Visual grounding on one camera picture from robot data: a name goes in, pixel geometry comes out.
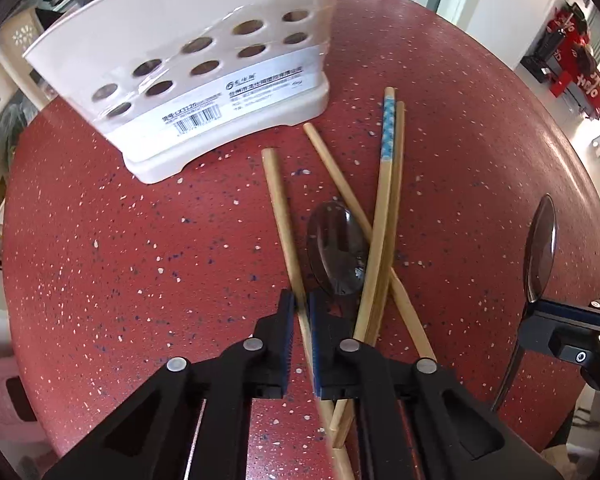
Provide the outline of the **dark spoon bowl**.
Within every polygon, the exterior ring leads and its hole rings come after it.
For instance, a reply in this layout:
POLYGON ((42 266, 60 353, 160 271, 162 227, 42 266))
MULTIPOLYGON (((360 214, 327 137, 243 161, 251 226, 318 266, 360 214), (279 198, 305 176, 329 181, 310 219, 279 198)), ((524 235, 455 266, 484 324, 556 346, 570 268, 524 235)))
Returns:
MULTIPOLYGON (((526 246, 524 246, 522 286, 524 286, 526 302, 524 310, 522 310, 522 320, 526 318, 529 307, 542 297, 550 280, 555 259, 556 236, 555 204, 552 196, 546 193, 541 197, 539 205, 535 209, 529 226, 526 246)), ((506 372, 498 386, 498 393, 491 404, 492 412, 497 412, 502 406, 525 353, 526 350, 521 347, 519 339, 516 339, 506 372)))

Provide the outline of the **plain bamboo chopstick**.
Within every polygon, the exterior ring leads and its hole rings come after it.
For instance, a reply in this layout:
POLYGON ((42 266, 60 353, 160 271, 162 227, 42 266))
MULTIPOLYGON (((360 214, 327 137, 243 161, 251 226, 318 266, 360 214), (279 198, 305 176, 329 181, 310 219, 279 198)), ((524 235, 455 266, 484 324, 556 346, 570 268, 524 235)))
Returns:
POLYGON ((376 205, 370 242, 370 254, 367 259, 365 283, 362 291, 358 318, 353 338, 374 346, 378 330, 384 315, 389 286, 389 248, 390 232, 396 211, 396 184, 393 177, 393 163, 396 159, 394 142, 404 137, 404 103, 393 100, 393 129, 389 134, 384 130, 381 140, 380 164, 376 205))

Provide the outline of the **dark spoon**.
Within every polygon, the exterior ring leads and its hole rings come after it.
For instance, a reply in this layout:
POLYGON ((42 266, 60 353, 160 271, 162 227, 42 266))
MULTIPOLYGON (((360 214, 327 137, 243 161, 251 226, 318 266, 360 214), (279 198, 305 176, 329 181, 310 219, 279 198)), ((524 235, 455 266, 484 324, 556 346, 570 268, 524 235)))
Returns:
POLYGON ((362 228, 343 204, 331 200, 314 209, 306 230, 309 264, 317 283, 351 322, 358 317, 369 251, 362 228))

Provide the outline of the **long bamboo chopstick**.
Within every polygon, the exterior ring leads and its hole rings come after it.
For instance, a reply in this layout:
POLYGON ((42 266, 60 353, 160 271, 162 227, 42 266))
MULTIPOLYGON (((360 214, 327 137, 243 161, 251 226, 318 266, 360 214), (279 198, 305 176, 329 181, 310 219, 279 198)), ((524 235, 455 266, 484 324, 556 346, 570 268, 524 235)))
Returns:
MULTIPOLYGON (((297 316, 306 365, 308 366, 310 378, 314 379, 312 333, 309 323, 308 303, 306 302, 306 289, 302 280, 296 244, 294 244, 294 229, 292 228, 284 181, 274 148, 265 148, 261 152, 261 157, 288 278, 294 296, 296 296, 297 316)), ((334 414, 334 404, 332 404, 332 401, 317 399, 317 408, 318 414, 320 414, 321 426, 325 429, 326 445, 328 454, 332 459, 335 478, 354 479, 355 475, 347 449, 335 448, 332 444, 332 430, 329 429, 329 423, 334 414)))

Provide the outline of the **blue patterned chopstick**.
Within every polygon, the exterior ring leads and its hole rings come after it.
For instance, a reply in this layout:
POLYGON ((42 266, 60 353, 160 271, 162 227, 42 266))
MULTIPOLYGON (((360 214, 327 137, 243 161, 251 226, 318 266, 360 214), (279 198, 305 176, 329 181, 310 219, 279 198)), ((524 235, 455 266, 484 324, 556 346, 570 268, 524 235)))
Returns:
POLYGON ((393 87, 387 87, 382 108, 382 135, 372 240, 370 241, 370 254, 366 264, 365 283, 358 309, 358 318, 353 333, 353 338, 364 344, 370 344, 370 329, 377 313, 375 300, 379 290, 382 253, 388 226, 395 132, 396 90, 393 87))

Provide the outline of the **white utensil holder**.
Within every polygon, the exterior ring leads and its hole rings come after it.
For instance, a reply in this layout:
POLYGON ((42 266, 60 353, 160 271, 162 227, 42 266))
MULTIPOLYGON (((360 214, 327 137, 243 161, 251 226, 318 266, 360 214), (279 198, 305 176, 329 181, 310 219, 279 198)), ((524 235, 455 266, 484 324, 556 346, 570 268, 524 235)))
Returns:
POLYGON ((321 115, 336 0, 94 0, 27 62, 154 184, 267 128, 321 115))

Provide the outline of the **beige plastic storage cart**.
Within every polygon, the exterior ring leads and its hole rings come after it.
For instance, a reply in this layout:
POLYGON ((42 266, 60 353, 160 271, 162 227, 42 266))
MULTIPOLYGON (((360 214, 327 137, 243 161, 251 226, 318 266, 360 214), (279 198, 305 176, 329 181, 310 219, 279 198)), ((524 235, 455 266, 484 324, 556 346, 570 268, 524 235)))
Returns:
POLYGON ((50 102, 44 84, 36 81, 33 67, 24 58, 24 52, 42 32, 43 26, 32 8, 13 15, 0 27, 0 236, 9 157, 16 133, 50 102))

